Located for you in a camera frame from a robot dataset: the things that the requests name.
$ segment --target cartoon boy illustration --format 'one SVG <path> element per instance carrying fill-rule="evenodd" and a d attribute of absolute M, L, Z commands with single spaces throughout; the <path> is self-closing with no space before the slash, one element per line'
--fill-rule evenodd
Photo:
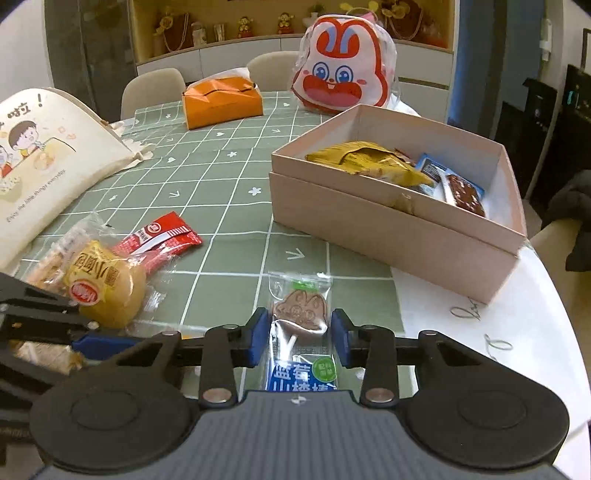
<path fill-rule="evenodd" d="M 3 179 L 12 171 L 12 154 L 0 146 L 0 179 Z"/>
<path fill-rule="evenodd" d="M 37 124 L 30 120 L 25 120 L 16 124 L 8 134 L 8 143 L 13 150 L 17 150 L 24 160 L 36 149 L 45 149 L 45 144 L 39 142 L 39 133 Z"/>

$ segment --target yellow wrapped food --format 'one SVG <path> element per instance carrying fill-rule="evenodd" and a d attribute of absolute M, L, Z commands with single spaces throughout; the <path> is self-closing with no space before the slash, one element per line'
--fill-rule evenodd
<path fill-rule="evenodd" d="M 433 181 L 405 162 L 406 156 L 398 151 L 372 142 L 347 142 L 306 155 L 306 160 L 339 168 L 350 174 L 364 175 L 390 181 L 401 187 L 421 184 L 432 186 Z"/>
<path fill-rule="evenodd" d="M 63 283 L 82 315 L 119 329 L 142 306 L 146 273 L 139 261 L 121 258 L 92 240 L 73 259 Z"/>

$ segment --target snack wrapper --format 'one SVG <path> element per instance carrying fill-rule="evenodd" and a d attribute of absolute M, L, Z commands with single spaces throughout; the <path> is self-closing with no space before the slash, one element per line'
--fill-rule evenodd
<path fill-rule="evenodd" d="M 485 191 L 478 185 L 460 177 L 450 168 L 435 162 L 427 154 L 424 154 L 418 161 L 416 169 L 429 176 L 434 182 L 433 187 L 418 186 L 420 192 L 486 217 L 482 206 Z"/>
<path fill-rule="evenodd" d="M 269 274 L 271 333 L 263 388 L 270 391 L 336 390 L 329 336 L 327 275 Z"/>
<path fill-rule="evenodd" d="M 354 141 L 333 145 L 307 154 L 306 160 L 350 174 L 389 181 L 401 187 L 415 187 L 424 183 L 433 185 L 431 178 L 408 163 L 404 153 L 398 150 L 391 152 L 372 142 Z"/>
<path fill-rule="evenodd" d="M 201 237 L 179 217 L 170 212 L 127 236 L 113 247 L 120 256 L 143 254 L 146 275 L 158 270 L 172 256 L 182 254 L 193 245 L 201 245 Z"/>
<path fill-rule="evenodd" d="M 24 280 L 70 297 L 81 314 L 108 328 L 123 328 L 141 311 L 164 299 L 149 286 L 144 254 L 118 255 L 115 232 L 92 213 L 53 244 Z"/>

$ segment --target red snack packet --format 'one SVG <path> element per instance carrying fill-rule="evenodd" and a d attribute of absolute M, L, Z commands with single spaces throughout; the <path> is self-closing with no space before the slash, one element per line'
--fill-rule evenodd
<path fill-rule="evenodd" d="M 202 243 L 203 240 L 197 232 L 176 212 L 170 212 L 126 236 L 112 248 L 112 251 L 122 257 L 144 254 L 142 264 L 146 269 L 146 275 L 150 275 L 171 256 L 180 255 L 190 246 Z"/>

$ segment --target rabbit face bag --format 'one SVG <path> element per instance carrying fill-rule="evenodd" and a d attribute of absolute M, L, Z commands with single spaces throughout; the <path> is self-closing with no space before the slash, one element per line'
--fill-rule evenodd
<path fill-rule="evenodd" d="M 339 113 L 363 103 L 384 106 L 395 78 L 396 46 L 360 17 L 325 15 L 302 38 L 291 90 L 305 107 Z"/>

